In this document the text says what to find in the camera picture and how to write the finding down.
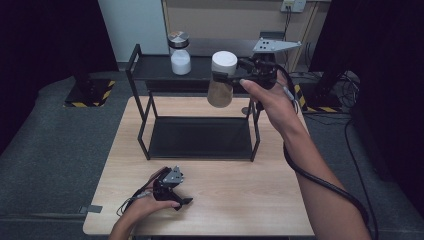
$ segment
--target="person's right hand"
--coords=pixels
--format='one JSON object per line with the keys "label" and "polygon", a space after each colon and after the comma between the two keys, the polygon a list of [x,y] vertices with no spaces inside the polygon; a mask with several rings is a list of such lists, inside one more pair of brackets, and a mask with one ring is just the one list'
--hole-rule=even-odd
{"label": "person's right hand", "polygon": [[[277,81],[287,86],[287,80],[280,71],[277,72]],[[284,125],[293,119],[293,115],[296,116],[293,105],[282,86],[275,84],[272,89],[266,90],[255,82],[244,79],[240,81],[240,84],[251,95],[253,101],[262,103],[272,126],[282,134]]]}

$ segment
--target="gray carpet floor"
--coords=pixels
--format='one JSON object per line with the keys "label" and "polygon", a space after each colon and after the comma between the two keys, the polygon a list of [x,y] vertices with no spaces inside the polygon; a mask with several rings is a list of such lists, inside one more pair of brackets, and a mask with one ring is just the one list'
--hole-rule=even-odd
{"label": "gray carpet floor", "polygon": [[[63,107],[73,78],[46,86],[40,90],[32,113],[1,155],[0,239],[106,239],[85,235],[84,216],[75,214],[81,206],[91,203],[132,93],[122,72],[100,73],[97,77],[116,81],[104,106]],[[305,120],[330,167],[348,191],[366,205],[345,141],[344,127],[349,117],[305,115]],[[348,139],[374,207],[380,239],[424,239],[423,219],[396,183],[379,179],[352,126],[348,127]],[[56,214],[57,218],[34,218],[35,213]]]}

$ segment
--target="person's right arm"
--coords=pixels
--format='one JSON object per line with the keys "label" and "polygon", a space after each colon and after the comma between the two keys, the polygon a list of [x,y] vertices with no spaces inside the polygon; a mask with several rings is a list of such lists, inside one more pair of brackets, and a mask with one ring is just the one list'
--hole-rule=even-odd
{"label": "person's right arm", "polygon": [[[286,84],[281,73],[278,81]],[[344,189],[325,163],[293,106],[278,84],[265,90],[252,81],[241,85],[262,102],[268,118],[281,134],[292,160],[303,170]],[[360,212],[348,200],[297,174],[305,208],[318,239],[370,239]]]}

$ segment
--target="lower shelf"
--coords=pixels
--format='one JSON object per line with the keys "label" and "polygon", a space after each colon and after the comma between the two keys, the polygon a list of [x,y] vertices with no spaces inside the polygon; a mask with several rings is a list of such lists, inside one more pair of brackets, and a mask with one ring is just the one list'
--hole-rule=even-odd
{"label": "lower shelf", "polygon": [[246,118],[160,117],[149,154],[152,158],[250,160],[252,142]]}

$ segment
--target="person's hand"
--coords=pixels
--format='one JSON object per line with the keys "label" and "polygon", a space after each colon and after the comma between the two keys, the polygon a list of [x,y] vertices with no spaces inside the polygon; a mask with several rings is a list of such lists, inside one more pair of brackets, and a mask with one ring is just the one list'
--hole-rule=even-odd
{"label": "person's hand", "polygon": [[[158,173],[163,168],[159,169],[156,173],[150,176],[150,184],[146,187],[146,192],[153,189],[153,179],[158,177]],[[131,230],[134,226],[149,216],[150,214],[165,208],[179,207],[180,204],[175,201],[156,201],[153,193],[150,193],[142,198],[134,200],[124,214],[113,226],[109,239],[128,239]]]}
{"label": "person's hand", "polygon": [[[277,72],[277,81],[287,86],[287,80],[280,71]],[[272,89],[266,90],[255,82],[244,79],[240,81],[240,84],[251,95],[253,101],[262,103],[272,126],[282,133],[284,124],[292,119],[293,115],[296,115],[293,105],[282,86],[276,83]]]}

